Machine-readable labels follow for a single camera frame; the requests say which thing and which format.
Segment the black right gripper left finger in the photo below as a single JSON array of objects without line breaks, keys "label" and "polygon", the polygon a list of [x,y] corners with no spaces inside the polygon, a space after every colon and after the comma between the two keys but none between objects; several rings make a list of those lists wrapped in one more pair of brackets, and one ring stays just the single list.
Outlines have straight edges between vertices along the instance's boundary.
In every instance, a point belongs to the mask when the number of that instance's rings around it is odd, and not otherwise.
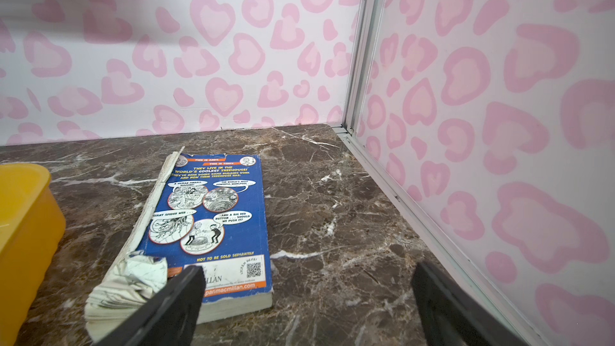
[{"label": "black right gripper left finger", "polygon": [[189,345],[201,309],[203,269],[189,266],[97,345]]}]

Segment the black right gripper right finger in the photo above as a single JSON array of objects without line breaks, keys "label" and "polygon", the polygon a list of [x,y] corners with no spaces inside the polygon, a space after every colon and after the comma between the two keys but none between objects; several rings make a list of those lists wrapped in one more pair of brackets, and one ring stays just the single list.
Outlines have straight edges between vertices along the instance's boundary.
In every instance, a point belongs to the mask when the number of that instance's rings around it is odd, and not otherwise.
[{"label": "black right gripper right finger", "polygon": [[525,344],[433,264],[416,265],[412,287],[428,345]]}]

